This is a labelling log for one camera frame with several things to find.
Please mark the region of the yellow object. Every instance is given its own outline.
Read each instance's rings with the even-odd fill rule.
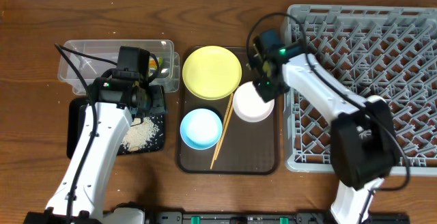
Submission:
[[[219,46],[197,49],[188,56],[182,69],[186,88],[206,100],[230,95],[240,84],[241,74],[238,58]]]

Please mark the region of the chopsticks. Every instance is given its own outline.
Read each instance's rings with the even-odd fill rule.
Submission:
[[[219,156],[221,144],[223,143],[223,139],[225,138],[225,135],[226,135],[227,125],[229,124],[229,121],[231,119],[231,115],[233,113],[232,111],[234,109],[234,104],[232,103],[233,97],[234,97],[234,93],[231,93],[231,95],[229,96],[229,102],[227,103],[225,117],[223,118],[223,124],[224,124],[223,125],[223,133],[221,134],[220,141],[218,141],[218,143],[216,145],[216,149],[214,151],[214,156],[212,157],[210,169],[212,169],[214,162],[217,160],[217,156]]]

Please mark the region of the metal grid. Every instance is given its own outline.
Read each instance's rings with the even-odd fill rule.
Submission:
[[[379,95],[389,103],[398,143],[413,167],[424,168],[412,172],[436,175],[437,167],[430,168],[437,166],[436,10],[292,5],[289,13],[305,22],[309,47],[336,79],[361,96]],[[297,41],[298,25],[285,23],[287,43]],[[305,164],[330,163],[328,124],[301,94],[292,92],[284,116],[294,123],[288,124],[289,168],[319,171]],[[392,173],[404,173],[396,168]]]

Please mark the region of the transparent container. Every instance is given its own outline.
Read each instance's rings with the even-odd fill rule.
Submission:
[[[167,93],[176,92],[179,89],[180,58],[174,52],[174,45],[171,40],[69,40],[64,46],[66,48],[85,53],[94,57],[118,61],[118,52],[121,46],[133,46],[145,49],[162,58],[160,74],[150,85],[162,85]],[[101,76],[105,70],[114,68],[113,64],[76,56],[66,52],[74,66],[79,70],[88,85],[94,79]],[[59,62],[58,79],[73,86],[73,93],[85,95],[85,89],[77,78],[73,69],[61,57]]]

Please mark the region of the light blue bowl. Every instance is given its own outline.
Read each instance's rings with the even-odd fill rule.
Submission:
[[[195,109],[180,124],[180,136],[192,149],[205,150],[220,139],[223,126],[218,115],[209,109]]]

